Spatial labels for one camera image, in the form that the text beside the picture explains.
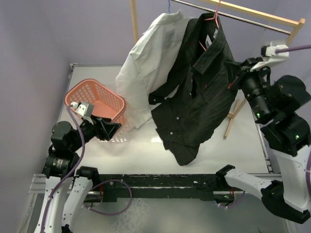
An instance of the table top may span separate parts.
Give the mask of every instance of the table top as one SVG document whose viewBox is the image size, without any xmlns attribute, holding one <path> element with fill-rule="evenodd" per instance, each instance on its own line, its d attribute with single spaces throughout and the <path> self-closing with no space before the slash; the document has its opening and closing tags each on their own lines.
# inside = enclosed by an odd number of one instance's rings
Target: table top
<svg viewBox="0 0 311 233">
<path fill-rule="evenodd" d="M 69 90 L 91 78 L 115 91 L 115 77 L 120 68 L 75 67 Z M 243 93 L 239 92 L 237 99 L 242 98 Z M 65 106 L 60 120 L 73 125 Z M 201 144 L 197 158 L 187 166 L 179 166 L 174 155 L 164 149 L 153 122 L 123 133 L 120 135 L 122 142 L 93 138 L 86 144 L 80 166 L 96 167 L 100 174 L 212 174 L 231 164 L 247 173 L 268 173 L 262 138 L 248 103 L 234 119 L 228 138 L 224 139 L 228 123 L 226 118 L 212 138 Z"/>
</svg>

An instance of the dark striped shirt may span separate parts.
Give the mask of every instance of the dark striped shirt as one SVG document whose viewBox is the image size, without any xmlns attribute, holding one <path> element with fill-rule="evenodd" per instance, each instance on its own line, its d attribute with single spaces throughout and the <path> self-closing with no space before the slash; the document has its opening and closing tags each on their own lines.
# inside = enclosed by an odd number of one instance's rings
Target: dark striped shirt
<svg viewBox="0 0 311 233">
<path fill-rule="evenodd" d="M 195 159 L 200 144 L 226 118 L 237 94 L 227 89 L 233 77 L 225 61 L 233 61 L 233 56 L 220 20 L 219 28 L 214 20 L 204 21 L 211 17 L 213 13 L 207 13 L 189 21 L 167 82 L 149 95 L 150 104 L 162 103 L 152 111 L 156 131 L 180 165 Z M 199 41 L 206 46 L 207 35 L 212 43 L 204 51 Z M 165 99 L 177 86 L 175 95 Z"/>
</svg>

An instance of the wooden clothing rack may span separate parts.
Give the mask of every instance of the wooden clothing rack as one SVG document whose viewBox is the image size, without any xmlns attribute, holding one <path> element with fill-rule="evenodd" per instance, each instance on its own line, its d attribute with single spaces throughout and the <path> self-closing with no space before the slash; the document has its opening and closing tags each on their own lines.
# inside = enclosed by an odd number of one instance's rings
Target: wooden clothing rack
<svg viewBox="0 0 311 233">
<path fill-rule="evenodd" d="M 206 8 L 206 7 L 194 5 L 192 3 L 181 1 L 181 0 L 170 0 L 170 1 L 177 2 L 177 3 L 180 3 L 182 5 L 186 5 L 186 6 L 189 6 L 189 7 L 197 8 L 197 9 L 208 11 L 208 12 L 214 12 L 214 13 L 216 12 L 213 9 L 209 9 L 209 8 Z M 200 1 L 206 2 L 206 3 L 210 3 L 210 4 L 214 4 L 214 5 L 218 5 L 218 3 L 219 3 L 219 0 L 200 0 Z M 139 39 L 139 36 L 138 36 L 138 23 L 137 23 L 137 12 L 136 12 L 136 0 L 130 0 L 130 5 L 131 5 L 131 13 L 132 13 L 132 25 L 133 25 L 134 42 L 136 43 L 138 41 L 138 39 Z M 226 13 L 223 13 L 223 12 L 218 12 L 218 15 L 220 15 L 220 16 L 224 16 L 224 17 L 232 18 L 234 20 L 238 20 L 238 21 L 242 21 L 242 22 L 245 22 L 245 23 L 253 24 L 253 25 L 256 25 L 256 26 L 259 26 L 259 27 L 262 27 L 262 28 L 266 28 L 266 29 L 271 30 L 271 31 L 276 31 L 276 32 L 279 32 L 279 33 L 287 34 L 288 35 L 288 37 L 286 39 L 286 44 L 287 45 L 290 45 L 290 43 L 293 41 L 294 37 L 298 34 L 299 30 L 302 28 L 302 26 L 305 24 L 305 21 L 306 21 L 304 18 L 301 18 L 299 21 L 293 21 L 293 20 L 290 20 L 290 19 L 287 19 L 287 18 L 282 18 L 282 17 L 274 16 L 274 15 L 271 15 L 271 14 L 268 14 L 268 13 L 256 11 L 256 10 L 253 10 L 253 9 L 250 9 L 250 8 L 238 6 L 238 5 L 235 5 L 235 4 L 232 4 L 232 3 L 229 3 L 229 2 L 224 2 L 224 1 L 221 1 L 221 3 L 220 3 L 220 9 L 221 8 L 227 8 L 227 9 L 230 9 L 230 10 L 234 10 L 236 12 L 244 13 L 246 15 L 262 18 L 262 19 L 265 19 L 265 20 L 270 21 L 270 22 L 279 23 L 281 25 L 292 27 L 293 30 L 291 32 L 288 32 L 288 31 L 285 31 L 285 30 L 282 30 L 282 29 L 279 29 L 279 28 L 271 27 L 269 25 L 265 25 L 265 24 L 262 24 L 262 23 L 251 21 L 251 20 L 248 20 L 248 19 L 245 19 L 245 18 L 229 15 L 229 14 L 226 14 Z M 229 121 L 227 130 L 225 132 L 224 139 L 226 139 L 228 137 L 229 132 L 230 132 L 231 127 L 232 127 L 232 124 L 233 124 L 233 121 L 234 121 L 234 118 L 237 116 L 239 111 L 243 108 L 245 103 L 246 103 L 246 99 L 245 98 L 242 101 L 241 100 L 237 100 L 235 108 L 234 108 L 234 111 L 230 112 L 228 114 L 227 117 L 230 118 L 230 121 Z"/>
</svg>

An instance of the shirt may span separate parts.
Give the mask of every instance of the shirt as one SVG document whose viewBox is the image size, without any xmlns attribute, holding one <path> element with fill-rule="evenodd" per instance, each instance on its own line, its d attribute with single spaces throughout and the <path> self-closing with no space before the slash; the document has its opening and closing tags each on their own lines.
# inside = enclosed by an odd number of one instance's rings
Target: shirt
<svg viewBox="0 0 311 233">
<path fill-rule="evenodd" d="M 149 95 L 149 103 L 162 102 L 152 111 L 156 131 L 180 165 L 195 159 L 199 145 L 210 139 L 227 117 L 237 91 L 228 90 L 234 79 L 225 61 L 233 61 L 229 45 L 213 13 L 191 19 L 167 82 Z M 206 46 L 204 51 L 199 41 Z M 172 98 L 165 97 L 178 86 Z"/>
<path fill-rule="evenodd" d="M 152 117 L 148 95 L 166 82 L 189 20 L 181 11 L 161 14 L 128 54 L 116 77 L 116 93 L 125 100 L 130 128 Z"/>
</svg>

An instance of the pink plastic basket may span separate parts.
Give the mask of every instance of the pink plastic basket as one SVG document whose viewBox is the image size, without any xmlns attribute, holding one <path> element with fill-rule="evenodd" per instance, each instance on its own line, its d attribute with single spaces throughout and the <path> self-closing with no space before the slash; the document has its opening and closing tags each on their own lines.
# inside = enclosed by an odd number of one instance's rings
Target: pink plastic basket
<svg viewBox="0 0 311 233">
<path fill-rule="evenodd" d="M 85 79 L 65 96 L 66 106 L 73 101 L 86 101 L 94 105 L 93 115 L 110 118 L 112 122 L 126 124 L 125 101 L 95 79 Z"/>
</svg>

